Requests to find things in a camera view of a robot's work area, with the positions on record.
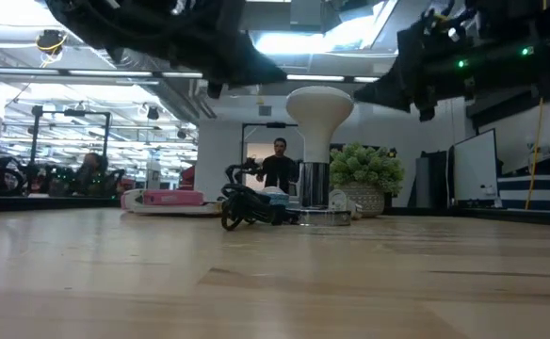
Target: lamp shade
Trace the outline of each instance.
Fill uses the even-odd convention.
[[[297,89],[287,97],[287,112],[304,136],[304,162],[330,163],[333,132],[353,108],[348,94],[330,87]]]

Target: black shirt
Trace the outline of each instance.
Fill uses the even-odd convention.
[[[290,179],[297,175],[296,171],[296,162],[287,156],[268,157],[263,161],[263,173],[267,176],[265,187],[278,186],[283,192],[289,193]]]

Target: wood grain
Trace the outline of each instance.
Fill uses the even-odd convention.
[[[550,337],[550,226],[0,214],[0,338]]]

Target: green plant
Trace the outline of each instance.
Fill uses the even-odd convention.
[[[330,166],[334,186],[355,182],[375,186],[385,193],[398,194],[405,170],[396,158],[388,156],[388,150],[363,147],[354,142],[344,146],[342,152],[332,150]]]

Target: white mushroom lamp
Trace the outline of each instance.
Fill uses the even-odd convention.
[[[348,94],[329,87],[297,89],[287,97],[287,112],[304,137],[300,181],[300,201],[304,208],[328,208],[332,135],[353,107]]]

